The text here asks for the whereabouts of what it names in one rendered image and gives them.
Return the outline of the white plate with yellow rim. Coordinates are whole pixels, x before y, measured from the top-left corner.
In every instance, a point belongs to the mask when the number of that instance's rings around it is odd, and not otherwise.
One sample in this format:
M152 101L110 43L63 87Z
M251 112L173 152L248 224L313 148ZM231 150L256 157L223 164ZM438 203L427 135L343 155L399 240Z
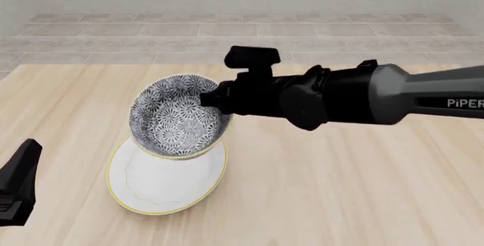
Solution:
M125 209L148 216L177 213L207 197L222 180L227 150L218 143L205 154L188 160L155 157L129 136L107 165L107 187Z

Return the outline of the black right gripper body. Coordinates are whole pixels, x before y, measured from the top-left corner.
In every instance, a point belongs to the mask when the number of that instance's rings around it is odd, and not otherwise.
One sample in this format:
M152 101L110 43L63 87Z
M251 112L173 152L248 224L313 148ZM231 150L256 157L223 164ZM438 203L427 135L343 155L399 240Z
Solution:
M243 116L244 112L240 105L240 81L238 79L231 81L220 82L218 93L218 106L217 108L223 114L236 114Z

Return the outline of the black white patterned bowl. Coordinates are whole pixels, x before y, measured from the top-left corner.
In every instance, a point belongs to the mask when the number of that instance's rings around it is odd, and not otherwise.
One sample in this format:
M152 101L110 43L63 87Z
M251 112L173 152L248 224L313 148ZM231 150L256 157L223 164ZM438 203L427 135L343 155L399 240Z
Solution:
M218 83L197 74L163 77L139 93L129 112L129 127L139 148L170 160L208 152L223 136L231 116L202 107L200 94Z

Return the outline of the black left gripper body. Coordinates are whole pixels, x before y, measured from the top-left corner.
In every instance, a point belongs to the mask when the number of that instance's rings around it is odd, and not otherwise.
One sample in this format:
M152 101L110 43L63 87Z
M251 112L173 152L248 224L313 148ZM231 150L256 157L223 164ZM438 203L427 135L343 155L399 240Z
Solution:
M35 192L11 195L0 192L0 226L24 226L36 203Z

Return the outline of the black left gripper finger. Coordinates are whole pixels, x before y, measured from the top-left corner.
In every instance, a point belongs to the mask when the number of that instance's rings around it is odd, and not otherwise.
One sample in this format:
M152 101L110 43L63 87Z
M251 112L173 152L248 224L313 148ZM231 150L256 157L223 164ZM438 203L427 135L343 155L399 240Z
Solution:
M14 199L34 199L36 171L42 146L27 139L0 169L0 195Z

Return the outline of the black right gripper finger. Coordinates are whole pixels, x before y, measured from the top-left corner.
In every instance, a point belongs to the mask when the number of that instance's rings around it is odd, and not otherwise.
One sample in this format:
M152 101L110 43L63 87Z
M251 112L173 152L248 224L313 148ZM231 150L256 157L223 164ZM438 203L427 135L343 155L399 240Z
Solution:
M223 94L216 91L200 94L201 107L221 107L223 102Z

